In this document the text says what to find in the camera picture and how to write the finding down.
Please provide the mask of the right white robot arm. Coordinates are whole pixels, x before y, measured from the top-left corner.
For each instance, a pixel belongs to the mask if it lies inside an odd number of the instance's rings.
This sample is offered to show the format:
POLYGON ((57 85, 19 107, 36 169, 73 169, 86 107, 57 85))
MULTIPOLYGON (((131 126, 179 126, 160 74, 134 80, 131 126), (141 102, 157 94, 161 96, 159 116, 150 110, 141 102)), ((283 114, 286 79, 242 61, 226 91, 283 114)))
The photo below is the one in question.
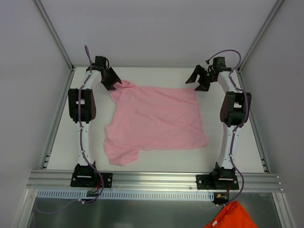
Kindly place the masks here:
POLYGON ((216 57, 207 68, 196 65, 186 81, 187 84, 198 82, 195 91, 201 92, 209 91, 211 83, 217 82, 225 93, 219 115, 223 124, 220 155, 211 173, 196 176, 199 190, 239 189, 236 148, 241 130, 248 120, 252 95, 237 86, 232 78, 233 73, 235 70, 226 66, 224 57, 216 57))

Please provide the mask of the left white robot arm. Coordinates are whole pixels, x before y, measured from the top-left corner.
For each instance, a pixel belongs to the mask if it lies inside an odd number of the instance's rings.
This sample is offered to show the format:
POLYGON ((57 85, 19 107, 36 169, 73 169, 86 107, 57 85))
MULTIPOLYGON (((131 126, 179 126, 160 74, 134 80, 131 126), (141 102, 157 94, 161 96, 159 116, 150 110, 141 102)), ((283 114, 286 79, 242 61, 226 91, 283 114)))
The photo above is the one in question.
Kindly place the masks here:
POLYGON ((78 160, 72 174, 71 187, 87 187, 94 190, 102 187, 102 174, 96 171, 96 158, 92 146, 92 123, 96 118, 96 104, 93 87, 102 84, 106 90, 115 90, 121 83, 119 76, 110 67, 104 56, 96 56, 85 71, 85 78, 79 88, 68 91, 69 116, 76 125, 78 137, 78 160))

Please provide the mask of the pink t shirt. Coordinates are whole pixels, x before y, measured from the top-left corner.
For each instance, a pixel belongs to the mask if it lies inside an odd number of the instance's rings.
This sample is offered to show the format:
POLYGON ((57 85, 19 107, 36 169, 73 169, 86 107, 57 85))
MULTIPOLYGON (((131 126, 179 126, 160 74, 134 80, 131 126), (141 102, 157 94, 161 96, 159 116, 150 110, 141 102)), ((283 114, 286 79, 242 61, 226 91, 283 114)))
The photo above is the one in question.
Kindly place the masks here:
POLYGON ((137 160, 140 151, 207 147, 194 88, 138 86, 125 80, 114 88, 115 111, 104 141, 110 164, 124 166, 137 160))

